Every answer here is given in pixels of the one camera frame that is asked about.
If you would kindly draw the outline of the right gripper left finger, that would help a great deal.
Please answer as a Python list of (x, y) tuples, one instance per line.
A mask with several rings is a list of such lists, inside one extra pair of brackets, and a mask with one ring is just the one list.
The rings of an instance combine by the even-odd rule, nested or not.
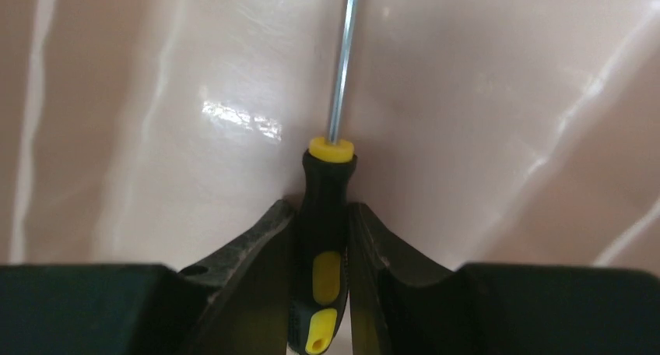
[(295, 212), (275, 202), (181, 271), (4, 265), (3, 354), (283, 354)]

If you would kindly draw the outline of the yellow black screwdriver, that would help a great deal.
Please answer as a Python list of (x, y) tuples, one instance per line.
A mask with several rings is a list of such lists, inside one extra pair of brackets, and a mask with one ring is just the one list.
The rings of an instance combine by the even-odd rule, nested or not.
[(346, 0), (327, 132), (303, 154), (305, 191), (294, 230), (296, 252), (288, 346), (323, 354), (341, 324), (349, 294), (347, 188), (354, 145), (340, 137), (359, 0)]

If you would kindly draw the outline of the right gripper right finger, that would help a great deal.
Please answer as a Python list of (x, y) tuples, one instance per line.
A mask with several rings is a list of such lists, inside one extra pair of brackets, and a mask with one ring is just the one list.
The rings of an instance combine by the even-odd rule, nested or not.
[(349, 206), (355, 354), (657, 354), (659, 279), (634, 269), (450, 270)]

